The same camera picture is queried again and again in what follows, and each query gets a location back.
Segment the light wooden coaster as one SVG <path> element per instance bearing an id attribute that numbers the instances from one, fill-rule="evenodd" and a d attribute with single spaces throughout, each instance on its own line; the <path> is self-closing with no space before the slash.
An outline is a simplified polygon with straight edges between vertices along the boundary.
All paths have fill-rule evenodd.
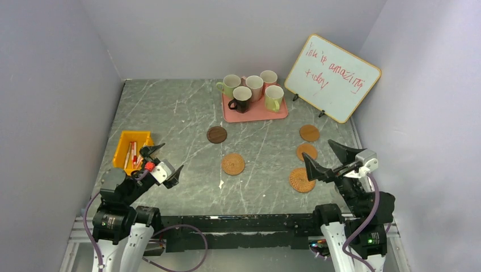
<path id="1" fill-rule="evenodd" d="M 303 125 L 299 129 L 299 134 L 307 142 L 315 142 L 320 137 L 320 132 L 314 125 Z"/>
<path id="2" fill-rule="evenodd" d="M 303 144 L 299 145 L 296 149 L 297 158 L 299 158 L 299 160 L 301 160 L 301 161 L 304 161 L 304 158 L 303 158 L 303 155 L 302 155 L 303 153 L 308 154 L 313 159 L 316 159 L 317 156 L 318 156 L 318 152 L 317 152 L 316 148 L 309 143 L 303 143 Z"/>

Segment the dark brown wooden coaster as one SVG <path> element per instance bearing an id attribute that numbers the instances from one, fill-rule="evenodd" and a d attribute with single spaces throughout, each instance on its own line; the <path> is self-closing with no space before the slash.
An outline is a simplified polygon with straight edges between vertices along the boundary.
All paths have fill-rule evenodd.
<path id="1" fill-rule="evenodd" d="M 227 138 L 227 131 L 222 126 L 214 126 L 209 128 L 206 137 L 211 143 L 222 143 Z"/>

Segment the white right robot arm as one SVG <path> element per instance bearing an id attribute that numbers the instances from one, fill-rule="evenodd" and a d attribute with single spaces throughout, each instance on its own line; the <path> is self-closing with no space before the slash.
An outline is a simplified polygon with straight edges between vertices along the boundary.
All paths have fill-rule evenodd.
<path id="1" fill-rule="evenodd" d="M 341 165 L 323 167 L 303 152 L 307 179 L 333 183 L 353 217 L 343 217 L 336 204 L 317 205 L 311 225 L 323 239 L 310 243 L 309 249 L 317 258 L 331 259 L 335 271 L 383 271 L 395 197 L 380 191 L 370 176 L 379 167 L 377 154 L 331 139 L 328 144 Z"/>

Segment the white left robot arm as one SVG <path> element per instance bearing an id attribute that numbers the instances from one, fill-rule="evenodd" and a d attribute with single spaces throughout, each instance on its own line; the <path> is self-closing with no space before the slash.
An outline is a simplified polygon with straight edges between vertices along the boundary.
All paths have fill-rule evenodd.
<path id="1" fill-rule="evenodd" d="M 103 271 L 137 271 L 150 239 L 164 227 L 158 208 L 132 206 L 153 185 L 169 189 L 179 182 L 180 168 L 153 157 L 160 148 L 161 144 L 140 149 L 144 162 L 139 170 L 127 174 L 114 168 L 103 175 L 107 182 L 92 219 L 93 239 L 100 250 L 94 263 Z"/>

